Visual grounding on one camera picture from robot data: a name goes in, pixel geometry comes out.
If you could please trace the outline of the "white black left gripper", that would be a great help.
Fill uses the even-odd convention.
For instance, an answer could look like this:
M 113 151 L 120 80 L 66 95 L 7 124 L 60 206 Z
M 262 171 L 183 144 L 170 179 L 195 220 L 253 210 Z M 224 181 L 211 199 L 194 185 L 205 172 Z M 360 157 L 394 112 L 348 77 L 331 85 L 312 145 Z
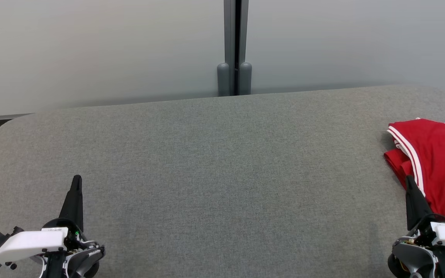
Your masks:
M 82 177 L 75 175 L 66 194 L 59 218 L 39 231 L 23 231 L 9 236 L 0 245 L 0 264 L 16 262 L 54 252 L 71 254 L 93 248 L 83 234 Z

